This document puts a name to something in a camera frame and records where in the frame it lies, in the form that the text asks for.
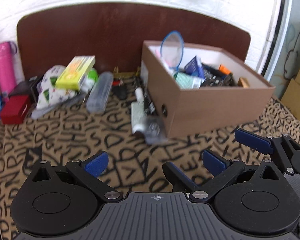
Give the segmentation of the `mint green tissue packet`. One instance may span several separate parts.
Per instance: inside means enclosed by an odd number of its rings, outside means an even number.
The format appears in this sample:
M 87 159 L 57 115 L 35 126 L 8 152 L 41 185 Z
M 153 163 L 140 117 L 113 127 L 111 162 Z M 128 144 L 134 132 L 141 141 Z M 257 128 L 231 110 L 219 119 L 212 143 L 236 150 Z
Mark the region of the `mint green tissue packet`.
M 180 89 L 199 89 L 205 81 L 205 79 L 183 72 L 176 72 L 174 74 L 174 80 Z

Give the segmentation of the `letter patterned beige cloth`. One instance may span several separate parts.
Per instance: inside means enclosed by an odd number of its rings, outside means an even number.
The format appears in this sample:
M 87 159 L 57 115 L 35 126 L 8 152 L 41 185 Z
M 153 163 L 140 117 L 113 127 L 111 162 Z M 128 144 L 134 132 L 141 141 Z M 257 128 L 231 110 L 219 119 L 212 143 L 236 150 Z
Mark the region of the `letter patterned beige cloth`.
M 134 85 L 127 86 L 128 99 L 111 96 L 102 115 L 79 102 L 0 124 L 0 239 L 300 239 L 300 198 L 269 154 L 235 139 L 244 129 L 300 145 L 300 122 L 277 98 L 255 121 L 147 145 L 131 133 Z M 203 186 L 213 178 L 203 150 L 245 169 L 208 202 L 194 202 L 172 191 L 162 165 L 174 163 Z M 100 201 L 66 169 L 98 151 L 109 157 L 98 179 L 123 200 Z

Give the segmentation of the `tan wooden block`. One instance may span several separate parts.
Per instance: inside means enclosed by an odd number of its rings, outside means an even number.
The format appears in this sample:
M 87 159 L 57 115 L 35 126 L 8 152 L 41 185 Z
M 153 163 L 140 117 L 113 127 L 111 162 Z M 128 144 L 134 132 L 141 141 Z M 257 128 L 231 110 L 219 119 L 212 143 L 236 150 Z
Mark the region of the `tan wooden block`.
M 239 87 L 243 87 L 243 88 L 250 88 L 250 84 L 249 84 L 247 78 L 245 78 L 245 77 L 240 77 L 237 85 Z

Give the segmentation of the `translucent grey toothbrush case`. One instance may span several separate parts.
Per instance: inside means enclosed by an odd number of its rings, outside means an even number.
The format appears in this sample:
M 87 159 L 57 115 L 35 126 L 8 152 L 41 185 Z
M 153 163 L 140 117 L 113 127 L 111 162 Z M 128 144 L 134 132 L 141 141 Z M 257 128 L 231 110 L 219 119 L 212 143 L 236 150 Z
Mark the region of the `translucent grey toothbrush case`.
M 86 108 L 89 113 L 104 113 L 113 81 L 114 77 L 111 72 L 103 72 L 99 76 L 87 99 Z

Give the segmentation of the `brown cardboard storage box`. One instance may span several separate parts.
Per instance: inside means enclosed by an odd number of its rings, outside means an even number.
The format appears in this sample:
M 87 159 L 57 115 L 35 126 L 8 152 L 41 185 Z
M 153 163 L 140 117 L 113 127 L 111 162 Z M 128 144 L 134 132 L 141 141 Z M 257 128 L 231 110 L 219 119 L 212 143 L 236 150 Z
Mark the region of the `brown cardboard storage box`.
M 198 55 L 205 64 L 224 65 L 236 81 L 245 77 L 250 86 L 181 89 L 157 57 L 159 48 L 159 41 L 143 43 L 141 70 L 168 138 L 254 121 L 274 93 L 274 86 L 228 51 L 193 43 L 185 45 L 183 66 Z

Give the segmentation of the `white floral cloth pouch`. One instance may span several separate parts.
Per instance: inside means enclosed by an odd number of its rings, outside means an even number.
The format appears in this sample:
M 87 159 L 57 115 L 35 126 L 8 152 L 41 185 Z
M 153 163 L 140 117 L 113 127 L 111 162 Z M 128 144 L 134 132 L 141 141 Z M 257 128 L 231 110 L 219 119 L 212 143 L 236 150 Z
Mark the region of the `white floral cloth pouch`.
M 56 87 L 56 81 L 64 70 L 64 66 L 55 65 L 44 74 L 39 89 L 36 109 L 45 109 L 57 105 L 78 94 L 75 90 L 59 89 Z

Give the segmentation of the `white small tube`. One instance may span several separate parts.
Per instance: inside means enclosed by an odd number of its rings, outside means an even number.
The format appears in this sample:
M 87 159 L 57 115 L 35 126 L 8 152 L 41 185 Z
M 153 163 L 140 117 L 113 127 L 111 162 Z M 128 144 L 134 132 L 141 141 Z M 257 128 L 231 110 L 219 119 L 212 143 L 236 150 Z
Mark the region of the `white small tube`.
M 135 90 L 135 97 L 136 97 L 137 102 L 140 102 L 140 103 L 144 102 L 145 98 L 144 98 L 143 90 L 141 87 L 138 87 Z

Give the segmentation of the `green white bottle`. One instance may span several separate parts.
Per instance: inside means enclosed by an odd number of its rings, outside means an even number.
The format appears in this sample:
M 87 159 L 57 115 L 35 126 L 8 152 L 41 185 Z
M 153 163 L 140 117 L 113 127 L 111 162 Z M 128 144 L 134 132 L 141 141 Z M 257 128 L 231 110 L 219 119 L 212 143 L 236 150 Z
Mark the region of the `green white bottle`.
M 97 80 L 98 80 L 98 73 L 95 68 L 91 68 L 91 70 L 89 71 L 89 73 L 87 74 L 83 82 L 81 91 L 84 93 L 89 93 Z

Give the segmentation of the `blue small carton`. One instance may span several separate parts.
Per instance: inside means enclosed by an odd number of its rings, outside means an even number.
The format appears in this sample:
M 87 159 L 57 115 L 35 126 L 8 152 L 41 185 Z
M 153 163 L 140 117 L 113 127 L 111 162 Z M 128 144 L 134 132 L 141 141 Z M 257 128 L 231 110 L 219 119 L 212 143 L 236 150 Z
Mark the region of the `blue small carton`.
M 205 74 L 202 67 L 202 61 L 199 56 L 195 56 L 184 67 L 185 73 L 191 76 L 205 79 Z

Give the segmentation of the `red small box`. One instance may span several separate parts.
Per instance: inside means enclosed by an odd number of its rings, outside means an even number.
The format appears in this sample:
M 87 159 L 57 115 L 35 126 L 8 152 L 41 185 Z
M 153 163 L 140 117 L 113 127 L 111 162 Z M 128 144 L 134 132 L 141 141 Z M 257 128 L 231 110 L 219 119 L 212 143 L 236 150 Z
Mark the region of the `red small box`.
M 29 95 L 10 97 L 0 112 L 0 120 L 4 125 L 18 125 L 24 119 L 32 105 Z

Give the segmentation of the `yellow green medicine box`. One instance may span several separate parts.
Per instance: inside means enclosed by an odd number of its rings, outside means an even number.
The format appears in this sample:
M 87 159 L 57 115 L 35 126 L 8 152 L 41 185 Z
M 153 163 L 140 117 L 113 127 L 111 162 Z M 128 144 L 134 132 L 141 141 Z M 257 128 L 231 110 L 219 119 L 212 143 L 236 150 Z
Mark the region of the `yellow green medicine box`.
M 76 56 L 57 78 L 56 88 L 79 91 L 95 64 L 95 56 Z

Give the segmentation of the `black small box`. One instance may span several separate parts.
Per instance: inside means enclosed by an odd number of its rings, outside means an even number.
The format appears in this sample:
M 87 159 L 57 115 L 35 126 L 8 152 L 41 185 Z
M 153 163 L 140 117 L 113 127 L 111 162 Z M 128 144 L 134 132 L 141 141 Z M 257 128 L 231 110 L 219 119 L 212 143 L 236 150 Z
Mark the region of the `black small box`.
M 40 85 L 43 76 L 34 76 L 19 83 L 8 95 L 8 97 L 17 95 L 28 95 L 32 103 L 38 101 Z

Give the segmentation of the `pink cloth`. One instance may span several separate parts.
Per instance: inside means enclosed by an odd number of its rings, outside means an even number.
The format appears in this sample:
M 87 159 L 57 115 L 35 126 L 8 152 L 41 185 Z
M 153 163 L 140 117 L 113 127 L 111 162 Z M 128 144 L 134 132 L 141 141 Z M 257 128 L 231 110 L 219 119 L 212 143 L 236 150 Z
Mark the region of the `pink cloth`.
M 155 54 L 158 59 L 162 61 L 164 66 L 177 70 L 180 64 L 180 53 L 179 50 L 168 47 L 168 48 L 159 48 L 155 50 Z

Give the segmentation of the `blue rimmed mesh strainer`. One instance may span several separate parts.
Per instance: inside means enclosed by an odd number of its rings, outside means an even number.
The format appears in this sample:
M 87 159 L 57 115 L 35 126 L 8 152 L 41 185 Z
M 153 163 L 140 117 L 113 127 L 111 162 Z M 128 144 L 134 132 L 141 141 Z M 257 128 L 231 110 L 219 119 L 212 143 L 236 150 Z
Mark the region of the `blue rimmed mesh strainer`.
M 183 53 L 184 53 L 184 40 L 183 40 L 181 33 L 174 30 L 166 35 L 166 37 L 163 39 L 163 41 L 161 43 L 160 48 L 162 49 L 162 48 L 168 48 L 168 47 L 172 47 L 172 48 L 179 50 L 180 64 L 181 64 L 182 59 L 183 59 Z

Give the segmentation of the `dark brown wooden headboard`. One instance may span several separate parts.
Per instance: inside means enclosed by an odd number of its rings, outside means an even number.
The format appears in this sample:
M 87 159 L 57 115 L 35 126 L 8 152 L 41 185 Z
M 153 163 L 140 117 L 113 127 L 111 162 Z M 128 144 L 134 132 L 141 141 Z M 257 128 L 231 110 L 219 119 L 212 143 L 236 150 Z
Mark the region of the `dark brown wooden headboard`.
M 26 15 L 17 24 L 17 42 L 26 78 L 82 55 L 94 56 L 99 72 L 115 67 L 131 72 L 140 65 L 143 42 L 161 41 L 173 30 L 187 43 L 247 57 L 250 34 L 234 25 L 188 10 L 126 2 L 67 5 Z

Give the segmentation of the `pink thermos bottle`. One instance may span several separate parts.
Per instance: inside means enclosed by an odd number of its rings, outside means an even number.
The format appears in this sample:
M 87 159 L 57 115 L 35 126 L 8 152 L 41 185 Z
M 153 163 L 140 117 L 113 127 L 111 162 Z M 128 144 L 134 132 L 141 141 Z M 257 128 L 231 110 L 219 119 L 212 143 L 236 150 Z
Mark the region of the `pink thermos bottle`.
M 0 43 L 0 89 L 5 98 L 17 85 L 13 65 L 17 51 L 17 45 L 12 41 Z

